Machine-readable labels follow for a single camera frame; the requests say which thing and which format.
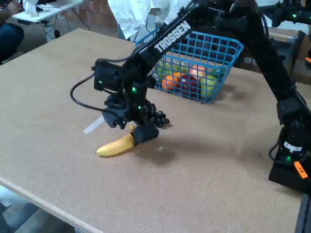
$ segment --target orange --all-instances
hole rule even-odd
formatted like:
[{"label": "orange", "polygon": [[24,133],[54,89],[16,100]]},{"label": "orange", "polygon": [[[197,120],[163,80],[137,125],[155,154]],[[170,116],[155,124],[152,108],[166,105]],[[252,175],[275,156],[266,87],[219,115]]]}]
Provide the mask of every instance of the orange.
[{"label": "orange", "polygon": [[180,78],[183,75],[184,73],[175,72],[173,75],[166,76],[166,78],[162,80],[162,88],[173,91],[175,87],[180,86]]}]

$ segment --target blue basket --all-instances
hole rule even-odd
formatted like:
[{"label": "blue basket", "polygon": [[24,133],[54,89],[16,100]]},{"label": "blue basket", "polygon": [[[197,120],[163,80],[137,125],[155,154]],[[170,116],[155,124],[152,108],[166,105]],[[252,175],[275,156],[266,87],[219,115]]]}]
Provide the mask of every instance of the blue basket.
[{"label": "blue basket", "polygon": [[[157,29],[136,43],[151,40]],[[151,71],[156,89],[203,103],[212,102],[243,50],[239,41],[192,32],[164,55]]]}]

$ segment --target black robotic arm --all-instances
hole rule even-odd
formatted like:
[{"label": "black robotic arm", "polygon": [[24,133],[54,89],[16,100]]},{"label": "black robotic arm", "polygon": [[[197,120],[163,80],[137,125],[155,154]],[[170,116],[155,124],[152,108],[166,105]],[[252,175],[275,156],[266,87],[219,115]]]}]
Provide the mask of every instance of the black robotic arm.
[{"label": "black robotic arm", "polygon": [[[275,11],[279,9],[279,5],[273,7]],[[299,15],[296,21],[303,15],[300,11],[311,16],[305,8],[296,10],[299,12],[291,11]],[[260,11],[264,14],[273,13],[272,8],[260,8]],[[147,88],[155,85],[154,78],[149,75],[150,71],[164,54],[202,25],[231,31],[247,46],[277,99],[278,118],[283,128],[276,145],[269,152],[274,160],[269,179],[311,193],[311,181],[299,175],[296,166],[298,162],[305,169],[303,172],[311,174],[308,157],[308,151],[311,151],[311,113],[266,36],[258,10],[238,5],[233,7],[232,2],[227,0],[192,0],[179,11],[176,19],[169,25],[163,25],[153,39],[129,57],[118,60],[98,59],[92,68],[95,71],[94,88],[110,94],[105,102],[107,108],[102,110],[106,122],[110,127],[120,126],[122,129],[129,121],[150,125],[143,108],[148,102]],[[122,61],[125,63],[121,67],[111,64]],[[158,134],[155,129],[145,133],[148,135],[141,142],[157,137]],[[274,158],[271,153],[275,148],[277,153]]]}]

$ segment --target banana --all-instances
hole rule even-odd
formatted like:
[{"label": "banana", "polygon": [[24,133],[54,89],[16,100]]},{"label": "banana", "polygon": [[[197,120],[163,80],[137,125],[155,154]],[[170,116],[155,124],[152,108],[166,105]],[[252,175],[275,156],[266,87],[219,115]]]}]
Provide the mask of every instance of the banana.
[{"label": "banana", "polygon": [[[135,129],[135,126],[130,127],[131,132]],[[100,157],[111,157],[111,156],[116,156],[122,152],[125,152],[126,150],[131,149],[135,145],[135,139],[134,137],[129,133],[126,136],[108,143],[106,145],[103,145],[100,147],[96,153]]]}]

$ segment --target red apple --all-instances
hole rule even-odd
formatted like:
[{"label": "red apple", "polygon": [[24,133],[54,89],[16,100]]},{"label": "red apple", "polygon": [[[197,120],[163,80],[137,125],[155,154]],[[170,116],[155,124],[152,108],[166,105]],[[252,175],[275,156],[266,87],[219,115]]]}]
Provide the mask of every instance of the red apple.
[{"label": "red apple", "polygon": [[198,81],[195,77],[184,74],[180,82],[182,83],[182,90],[181,94],[185,97],[189,97],[189,91],[190,91],[190,96],[191,97],[198,97],[197,92],[198,92]]},{"label": "red apple", "polygon": [[201,80],[201,78],[206,78],[207,69],[204,66],[193,65],[190,69],[189,74],[195,77],[197,80]]}]

